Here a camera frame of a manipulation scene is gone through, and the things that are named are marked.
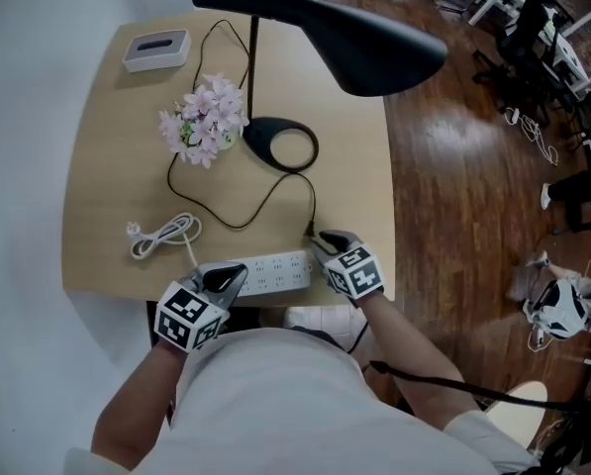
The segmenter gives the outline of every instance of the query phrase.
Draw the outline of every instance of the white box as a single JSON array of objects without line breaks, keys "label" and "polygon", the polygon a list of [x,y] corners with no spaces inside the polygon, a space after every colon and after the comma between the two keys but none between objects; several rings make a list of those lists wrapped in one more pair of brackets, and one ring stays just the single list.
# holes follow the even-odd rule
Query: white box
[{"label": "white box", "polygon": [[129,72],[178,67],[187,61],[191,46],[187,30],[167,30],[135,37],[124,54]]}]

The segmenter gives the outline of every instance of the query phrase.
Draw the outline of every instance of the lamp head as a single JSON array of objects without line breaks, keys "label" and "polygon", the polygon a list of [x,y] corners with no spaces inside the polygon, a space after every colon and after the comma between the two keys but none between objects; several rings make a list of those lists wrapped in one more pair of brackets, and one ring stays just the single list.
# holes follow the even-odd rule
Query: lamp head
[{"label": "lamp head", "polygon": [[412,88],[446,59],[440,39],[409,25],[326,0],[192,0],[197,7],[300,27],[343,91],[376,97]]}]

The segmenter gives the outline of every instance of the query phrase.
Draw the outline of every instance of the plug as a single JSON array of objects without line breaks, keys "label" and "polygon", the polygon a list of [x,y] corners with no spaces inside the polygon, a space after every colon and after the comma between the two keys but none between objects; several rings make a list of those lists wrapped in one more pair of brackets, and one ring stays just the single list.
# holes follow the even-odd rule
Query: plug
[{"label": "plug", "polygon": [[141,227],[139,227],[137,222],[128,222],[126,234],[133,244],[144,240],[144,237],[141,234]]},{"label": "plug", "polygon": [[308,225],[306,226],[306,231],[304,231],[304,236],[306,238],[314,238],[315,237],[315,221],[311,220]]},{"label": "plug", "polygon": [[517,122],[520,119],[520,108],[516,107],[513,110],[513,116],[511,117],[511,125],[517,125]]}]

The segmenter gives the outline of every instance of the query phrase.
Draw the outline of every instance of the power outlet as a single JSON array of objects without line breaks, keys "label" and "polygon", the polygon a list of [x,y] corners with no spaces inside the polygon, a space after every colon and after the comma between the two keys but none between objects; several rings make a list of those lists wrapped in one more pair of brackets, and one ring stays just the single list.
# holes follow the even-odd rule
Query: power outlet
[{"label": "power outlet", "polygon": [[241,297],[305,289],[311,285],[311,264],[304,250],[237,258],[234,262],[241,262],[248,269]]}]

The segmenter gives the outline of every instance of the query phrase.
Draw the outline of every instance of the sleeve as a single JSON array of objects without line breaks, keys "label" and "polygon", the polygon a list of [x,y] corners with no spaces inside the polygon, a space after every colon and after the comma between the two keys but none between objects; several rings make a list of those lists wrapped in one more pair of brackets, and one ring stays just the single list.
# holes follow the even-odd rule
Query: sleeve
[{"label": "sleeve", "polygon": [[517,473],[539,466],[536,457],[497,429],[478,410],[460,414],[444,428],[444,432],[486,457],[498,473]]},{"label": "sleeve", "polygon": [[83,448],[69,448],[63,475],[127,475],[129,470]]}]

